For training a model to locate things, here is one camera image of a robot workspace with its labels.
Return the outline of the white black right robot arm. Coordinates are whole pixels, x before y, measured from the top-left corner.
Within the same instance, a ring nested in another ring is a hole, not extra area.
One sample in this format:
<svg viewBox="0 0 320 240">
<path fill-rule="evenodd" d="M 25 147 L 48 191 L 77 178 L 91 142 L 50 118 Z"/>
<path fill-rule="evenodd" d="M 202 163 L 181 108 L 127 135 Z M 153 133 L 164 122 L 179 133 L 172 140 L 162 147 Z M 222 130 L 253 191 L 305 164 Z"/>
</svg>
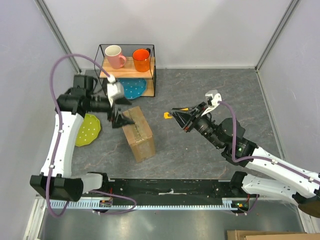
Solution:
<svg viewBox="0 0 320 240">
<path fill-rule="evenodd" d="M 196 130 L 213 146 L 222 150 L 221 155 L 227 162 L 270 177 L 257 178 L 237 171 L 229 184 L 233 196 L 240 197 L 246 193 L 279 198 L 319 218 L 320 175 L 288 163 L 244 138 L 245 129 L 225 101 L 173 108 L 164 113 L 164 118 L 175 119 L 186 133 Z"/>
</svg>

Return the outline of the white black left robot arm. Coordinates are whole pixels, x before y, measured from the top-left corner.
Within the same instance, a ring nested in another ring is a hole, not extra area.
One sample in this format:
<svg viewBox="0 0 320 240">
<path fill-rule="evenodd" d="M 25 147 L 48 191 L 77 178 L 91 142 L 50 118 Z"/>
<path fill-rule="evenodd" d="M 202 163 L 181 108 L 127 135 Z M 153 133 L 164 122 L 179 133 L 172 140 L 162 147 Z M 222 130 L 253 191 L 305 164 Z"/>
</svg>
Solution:
<svg viewBox="0 0 320 240">
<path fill-rule="evenodd" d="M 114 129 L 134 124 L 115 108 L 116 104 L 130 105 L 122 84 L 113 75 L 108 76 L 107 96 L 100 97 L 92 94 L 94 80 L 90 76 L 76 75 L 73 87 L 56 100 L 55 127 L 47 158 L 40 173 L 29 180 L 30 186 L 45 199 L 77 202 L 84 193 L 93 191 L 104 197 L 110 191 L 105 173 L 90 172 L 71 177 L 76 139 L 86 113 L 106 113 Z"/>
</svg>

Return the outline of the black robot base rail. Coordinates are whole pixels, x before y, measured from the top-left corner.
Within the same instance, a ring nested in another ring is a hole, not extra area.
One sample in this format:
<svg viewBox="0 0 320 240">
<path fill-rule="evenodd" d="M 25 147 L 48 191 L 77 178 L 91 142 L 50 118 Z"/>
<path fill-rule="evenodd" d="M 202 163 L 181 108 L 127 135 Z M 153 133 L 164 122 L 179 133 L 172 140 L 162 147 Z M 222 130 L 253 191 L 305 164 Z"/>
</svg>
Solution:
<svg viewBox="0 0 320 240">
<path fill-rule="evenodd" d="M 132 198 L 139 207 L 222 205 L 223 199 L 254 201 L 255 194 L 232 189 L 229 180 L 216 179 L 110 179 L 101 192 Z"/>
</svg>

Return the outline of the brown cardboard express box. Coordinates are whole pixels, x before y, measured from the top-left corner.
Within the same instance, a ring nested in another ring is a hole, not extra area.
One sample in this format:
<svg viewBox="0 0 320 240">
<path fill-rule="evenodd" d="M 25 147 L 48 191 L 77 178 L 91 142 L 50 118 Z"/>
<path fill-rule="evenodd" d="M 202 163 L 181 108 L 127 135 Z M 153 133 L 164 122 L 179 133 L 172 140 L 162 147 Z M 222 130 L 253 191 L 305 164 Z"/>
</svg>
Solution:
<svg viewBox="0 0 320 240">
<path fill-rule="evenodd" d="M 124 126 L 123 132 L 137 163 L 141 163 L 156 154 L 153 132 L 139 106 L 123 112 L 134 121 L 134 124 Z"/>
</svg>

